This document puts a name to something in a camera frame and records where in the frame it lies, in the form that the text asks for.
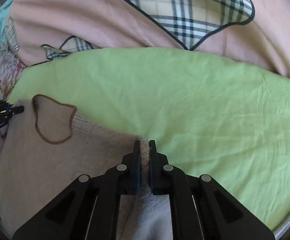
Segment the light green bed sheet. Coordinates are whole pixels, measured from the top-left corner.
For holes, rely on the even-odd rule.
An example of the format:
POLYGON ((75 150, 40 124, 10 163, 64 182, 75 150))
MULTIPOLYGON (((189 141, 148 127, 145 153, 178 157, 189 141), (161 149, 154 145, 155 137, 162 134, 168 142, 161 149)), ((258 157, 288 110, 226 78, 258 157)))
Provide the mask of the light green bed sheet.
MULTIPOLYGON (((290 219, 290 79, 176 49, 83 51, 26 68, 10 102, 45 95, 89 122, 155 140, 210 174, 270 229, 290 219)), ((0 219, 0 229, 6 237, 0 219)))

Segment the beige knit sweater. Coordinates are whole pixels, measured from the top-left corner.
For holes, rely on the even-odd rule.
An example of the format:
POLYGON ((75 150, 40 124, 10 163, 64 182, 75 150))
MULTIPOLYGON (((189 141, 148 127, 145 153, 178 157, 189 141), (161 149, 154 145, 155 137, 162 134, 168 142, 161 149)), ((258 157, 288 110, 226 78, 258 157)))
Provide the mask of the beige knit sweater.
POLYGON ((139 141, 142 184, 138 196, 121 200, 117 237, 172 239, 169 198, 150 191, 145 140, 89 122, 75 106, 45 95, 18 104, 23 113, 0 131, 0 219, 8 236, 78 176, 104 174, 139 141))

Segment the pink floral fabric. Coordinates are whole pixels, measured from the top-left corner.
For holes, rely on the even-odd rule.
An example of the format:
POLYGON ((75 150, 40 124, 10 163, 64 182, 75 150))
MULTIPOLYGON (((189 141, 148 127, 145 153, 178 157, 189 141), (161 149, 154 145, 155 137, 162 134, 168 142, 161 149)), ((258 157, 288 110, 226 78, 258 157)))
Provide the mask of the pink floral fabric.
POLYGON ((25 69, 25 64, 18 57, 19 45, 11 17, 6 18, 4 34, 6 43, 0 41, 0 100, 10 97, 25 69))

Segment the pink quilt with plaid hearts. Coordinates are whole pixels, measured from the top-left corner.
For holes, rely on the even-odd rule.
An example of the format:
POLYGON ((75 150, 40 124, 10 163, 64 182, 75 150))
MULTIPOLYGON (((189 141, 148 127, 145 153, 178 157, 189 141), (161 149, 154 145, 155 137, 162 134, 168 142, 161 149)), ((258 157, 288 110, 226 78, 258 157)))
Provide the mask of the pink quilt with plaid hearts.
MULTIPOLYGON (((290 0, 252 0, 255 14, 197 50, 251 63, 290 78, 290 0)), ((124 0, 14 0, 7 44, 26 66, 107 47, 181 48, 179 41, 124 0)))

